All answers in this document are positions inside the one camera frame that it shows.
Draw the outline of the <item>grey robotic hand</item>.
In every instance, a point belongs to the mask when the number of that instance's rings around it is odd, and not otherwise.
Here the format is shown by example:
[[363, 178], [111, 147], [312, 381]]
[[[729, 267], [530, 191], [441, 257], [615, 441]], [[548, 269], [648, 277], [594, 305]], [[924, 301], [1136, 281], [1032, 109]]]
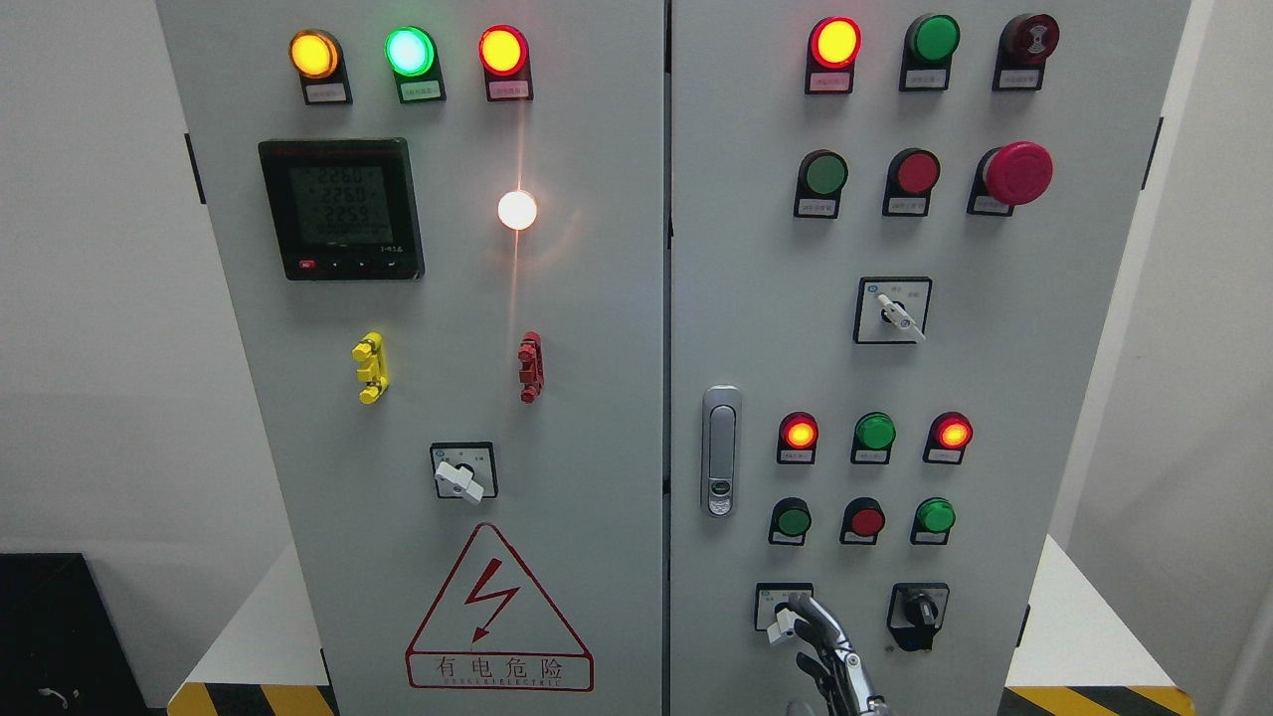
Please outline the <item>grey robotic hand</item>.
[[872, 685], [862, 657], [833, 612], [805, 594], [789, 598], [788, 606], [796, 613], [796, 634], [819, 654], [810, 657], [799, 652], [796, 664], [813, 679], [827, 713], [891, 715], [891, 707]]

